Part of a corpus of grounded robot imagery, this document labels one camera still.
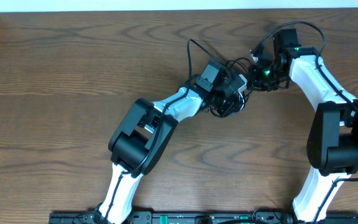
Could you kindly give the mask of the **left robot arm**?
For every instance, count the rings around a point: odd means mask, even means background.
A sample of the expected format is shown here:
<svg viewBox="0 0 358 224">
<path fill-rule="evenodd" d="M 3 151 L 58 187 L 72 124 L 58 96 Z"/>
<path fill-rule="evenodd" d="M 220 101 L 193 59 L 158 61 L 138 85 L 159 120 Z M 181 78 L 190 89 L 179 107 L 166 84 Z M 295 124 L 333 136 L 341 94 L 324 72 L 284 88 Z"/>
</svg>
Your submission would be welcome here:
<svg viewBox="0 0 358 224">
<path fill-rule="evenodd" d="M 132 210 L 141 178 L 161 158 L 179 122 L 205 109 L 228 116 L 242 107 L 245 76 L 209 62 L 201 75 L 190 75 L 178 91 L 160 101 L 139 98 L 112 135 L 112 179 L 98 208 L 99 223 L 122 223 Z"/>
</svg>

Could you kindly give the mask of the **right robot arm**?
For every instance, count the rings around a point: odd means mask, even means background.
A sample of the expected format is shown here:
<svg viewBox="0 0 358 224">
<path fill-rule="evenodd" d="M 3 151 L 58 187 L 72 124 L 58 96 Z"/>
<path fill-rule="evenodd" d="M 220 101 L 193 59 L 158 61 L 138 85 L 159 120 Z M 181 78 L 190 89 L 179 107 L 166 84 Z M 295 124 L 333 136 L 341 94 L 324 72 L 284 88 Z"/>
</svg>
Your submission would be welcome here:
<svg viewBox="0 0 358 224">
<path fill-rule="evenodd" d="M 331 75 L 320 50 L 299 43 L 295 29 L 279 27 L 269 34 L 274 55 L 263 42 L 251 51 L 249 89 L 275 91 L 294 82 L 315 111 L 306 145 L 310 171 L 285 223 L 325 222 L 340 186 L 358 182 L 358 99 Z"/>
</svg>

